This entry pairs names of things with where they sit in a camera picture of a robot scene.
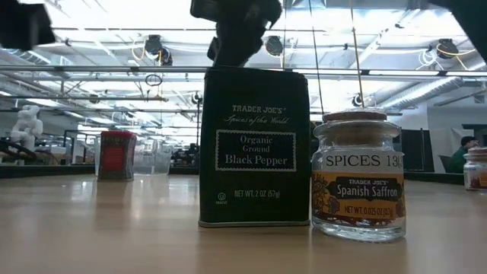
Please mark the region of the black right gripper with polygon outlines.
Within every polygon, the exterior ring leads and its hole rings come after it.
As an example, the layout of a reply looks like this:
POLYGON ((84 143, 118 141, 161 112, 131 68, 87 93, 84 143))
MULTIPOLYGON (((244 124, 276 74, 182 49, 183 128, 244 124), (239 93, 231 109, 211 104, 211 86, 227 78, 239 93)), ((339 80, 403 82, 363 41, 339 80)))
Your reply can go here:
MULTIPOLYGON (((281 17, 282 4, 280 0, 191 0, 190 14, 219 26, 248 27, 262 36, 281 17)), ((214 37, 207 57, 213 61, 213 67, 244 67, 262 44, 261 39, 223 41, 214 37)))

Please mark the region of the green black pepper tin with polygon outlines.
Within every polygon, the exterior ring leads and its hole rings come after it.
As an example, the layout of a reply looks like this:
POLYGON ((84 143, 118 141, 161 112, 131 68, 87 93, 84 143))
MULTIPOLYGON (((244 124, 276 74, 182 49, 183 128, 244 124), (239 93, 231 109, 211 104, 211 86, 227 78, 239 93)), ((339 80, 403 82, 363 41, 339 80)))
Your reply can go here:
POLYGON ((310 102, 302 74, 207 70, 200 226, 309 225, 310 170, 310 102))

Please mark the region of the red lidded spice tin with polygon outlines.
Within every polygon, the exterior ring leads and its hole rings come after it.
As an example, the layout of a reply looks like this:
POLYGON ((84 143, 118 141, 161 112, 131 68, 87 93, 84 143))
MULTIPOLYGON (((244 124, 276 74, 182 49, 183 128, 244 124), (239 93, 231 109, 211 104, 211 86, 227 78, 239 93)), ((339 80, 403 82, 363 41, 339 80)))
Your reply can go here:
POLYGON ((97 180, 133 181, 136 134, 128 131, 105 131, 101 133, 100 140, 97 180))

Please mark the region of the cork lidded saffron jar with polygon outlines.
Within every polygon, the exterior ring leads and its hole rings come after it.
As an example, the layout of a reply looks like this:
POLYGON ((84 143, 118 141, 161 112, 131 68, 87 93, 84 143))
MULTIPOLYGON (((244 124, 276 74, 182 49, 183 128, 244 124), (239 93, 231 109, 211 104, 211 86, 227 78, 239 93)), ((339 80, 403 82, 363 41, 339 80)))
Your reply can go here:
POLYGON ((487 191, 487 147, 475 147, 464 155, 464 186, 467 190, 487 191))
POLYGON ((328 113, 313 134, 313 226, 325 234, 390 242, 406 234, 403 153, 393 140, 400 128, 377 109, 328 113))

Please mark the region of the clear plastic bin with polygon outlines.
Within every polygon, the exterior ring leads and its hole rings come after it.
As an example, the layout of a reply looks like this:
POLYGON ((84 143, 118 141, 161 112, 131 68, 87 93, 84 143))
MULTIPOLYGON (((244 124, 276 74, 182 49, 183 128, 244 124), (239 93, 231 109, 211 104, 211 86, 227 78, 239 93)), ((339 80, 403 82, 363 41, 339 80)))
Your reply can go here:
MULTIPOLYGON (((95 174, 100 164, 100 136, 94 140, 95 174)), ((137 138, 134 154, 134 174, 167 174, 173 146, 161 140, 137 138)))

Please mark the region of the white humanoid figure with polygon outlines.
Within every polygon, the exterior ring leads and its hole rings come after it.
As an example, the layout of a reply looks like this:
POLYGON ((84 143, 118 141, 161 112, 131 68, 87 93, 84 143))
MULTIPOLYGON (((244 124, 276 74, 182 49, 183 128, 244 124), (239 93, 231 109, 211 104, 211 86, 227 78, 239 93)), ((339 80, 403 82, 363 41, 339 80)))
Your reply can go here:
POLYGON ((37 105, 24 105, 11 131, 11 140, 20 142, 30 151, 35 150, 35 138, 43 134, 43 122, 37 118, 39 112, 40 107, 37 105))

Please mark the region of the white hanging sheet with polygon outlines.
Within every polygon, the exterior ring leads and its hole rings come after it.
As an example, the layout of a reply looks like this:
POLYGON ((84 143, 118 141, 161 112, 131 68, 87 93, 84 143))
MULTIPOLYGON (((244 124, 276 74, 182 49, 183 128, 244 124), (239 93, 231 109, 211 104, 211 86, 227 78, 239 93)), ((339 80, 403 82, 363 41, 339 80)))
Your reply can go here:
POLYGON ((444 174, 445 169, 441 156, 450 157, 459 147, 463 137, 462 129, 441 128, 430 131, 434 172, 444 174))

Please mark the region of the person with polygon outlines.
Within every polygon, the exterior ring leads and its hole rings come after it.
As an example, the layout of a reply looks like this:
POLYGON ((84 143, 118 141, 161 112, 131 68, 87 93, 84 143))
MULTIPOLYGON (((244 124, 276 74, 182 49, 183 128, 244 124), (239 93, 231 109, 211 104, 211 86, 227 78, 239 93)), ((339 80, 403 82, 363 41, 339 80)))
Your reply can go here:
POLYGON ((466 163, 464 155, 467 154, 471 148, 474 148, 478 145, 479 141, 475 137, 462 137, 462 139, 460 140, 460 147, 453 153, 450 158, 449 171, 454 174, 462 174, 463 166, 466 163))

